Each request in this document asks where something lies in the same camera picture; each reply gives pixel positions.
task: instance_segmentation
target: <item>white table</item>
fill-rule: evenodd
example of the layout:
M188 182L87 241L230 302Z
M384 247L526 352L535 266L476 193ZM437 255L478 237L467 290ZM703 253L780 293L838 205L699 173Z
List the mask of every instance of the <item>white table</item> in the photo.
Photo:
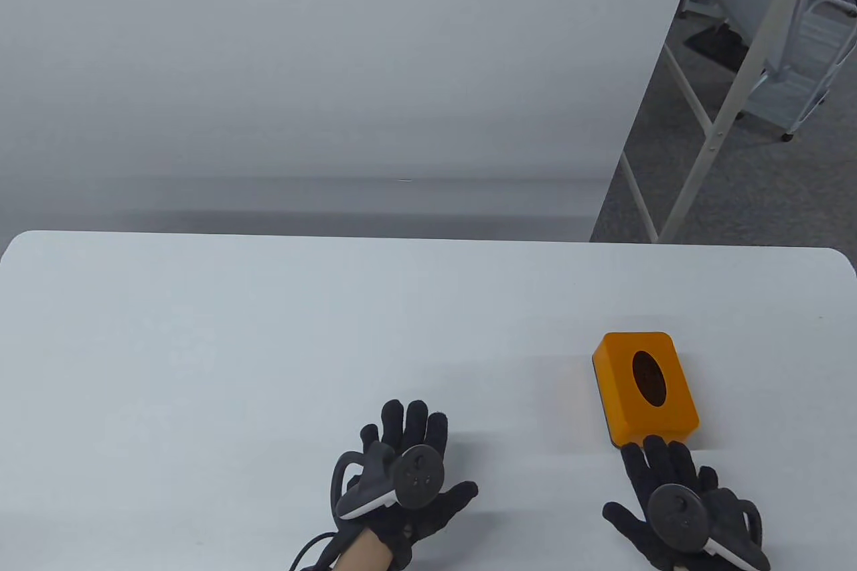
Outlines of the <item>white table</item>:
M591 353L664 330L777 571L857 556L857 281L832 250L31 232L0 262L0 568L282 571L386 399L481 495L414 568L646 569Z

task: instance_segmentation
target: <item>gray carpet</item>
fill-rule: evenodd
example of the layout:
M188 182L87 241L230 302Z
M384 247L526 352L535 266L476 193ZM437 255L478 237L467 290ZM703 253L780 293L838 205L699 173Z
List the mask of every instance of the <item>gray carpet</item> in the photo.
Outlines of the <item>gray carpet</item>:
M682 45L708 24L677 20L668 42L713 118L732 74ZM676 243L825 246L857 265L857 55L795 138L782 143L781 133L753 116L734 124ZM658 229L702 142L702 130L660 60L625 146ZM621 170L592 240L647 240Z

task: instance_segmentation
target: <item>black cable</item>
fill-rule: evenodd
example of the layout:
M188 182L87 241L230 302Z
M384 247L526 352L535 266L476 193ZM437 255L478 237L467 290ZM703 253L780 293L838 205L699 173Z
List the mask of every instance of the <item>black cable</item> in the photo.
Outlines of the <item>black cable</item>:
M304 544L303 549L301 549L300 552L297 554L297 558L295 558L295 561L291 563L291 567L289 568L289 571L295 571L295 569L297 568L298 562L301 561L301 558L303 558L303 556L306 554L306 552L308 552L310 549L312 549L312 547L315 546L315 544L318 544L321 540L326 540L327 538L334 538L334 537L336 537L335 532L330 531L330 532L327 532L326 534L316 535L314 538L312 538L312 540L309 540L309 542Z

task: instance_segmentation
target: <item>black glove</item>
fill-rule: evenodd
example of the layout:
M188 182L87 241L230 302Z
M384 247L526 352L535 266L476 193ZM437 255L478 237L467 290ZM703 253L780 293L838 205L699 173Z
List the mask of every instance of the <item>black glove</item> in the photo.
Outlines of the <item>black glove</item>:
M447 416L442 412L433 412L429 415L429 409L425 402L411 402L408 405L407 418L404 419L404 430L402 421L404 408L399 400L390 400L384 404L380 412L380 420L384 428L382 442L386 443L401 455L411 446L426 444L441 454L447 449ZM360 431L360 438L364 443L364 454L368 447L378 440L378 427L368 424ZM348 486L351 487L358 481L354 477ZM462 510L470 500L477 496L479 488L475 482L457 483L446 493L438 494L435 500L426 507L409 511L403 509L399 504L391 507L380 507L364 516L356 518L364 526L371 529L378 540L386 544L394 561L391 569L394 571L407 566L411 558L411 547L420 540L425 540L429 535L436 534L450 519Z
M631 479L631 485L634 487L646 520L649 517L646 515L649 498L655 489L664 483L679 483L699 495L710 512L718 513L715 517L730 519L731 522L740 520L740 524L731 524L731 526L747 529L747 537L761 546L762 521L759 511L749 501L734 498L734 494L729 489L717 488L717 473L713 468L700 467L697 474L694 460L687 446L679 442L671 442L667 446L661 437L649 436L643 441L643 448L631 443L622 446L621 452L622 461L625 462L625 472ZM726 501L729 498L734 498L734 501ZM731 510L734 506L741 506L746 511L748 525L744 522L744 513L740 509L737 513ZM671 549L655 534L648 521L637 519L631 511L614 501L604 505L602 515L616 527L617 531L631 540L651 565L660 571L673 571L674 567L684 567L688 571L736 571L737 569L734 564L720 556L709 556L704 552L681 553Z

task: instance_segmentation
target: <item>white panel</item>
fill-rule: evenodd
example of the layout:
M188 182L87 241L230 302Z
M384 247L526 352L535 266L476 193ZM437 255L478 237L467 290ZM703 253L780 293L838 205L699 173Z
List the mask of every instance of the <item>white panel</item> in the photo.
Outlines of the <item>white panel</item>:
M603 197L677 1L0 0L0 177L595 180Z

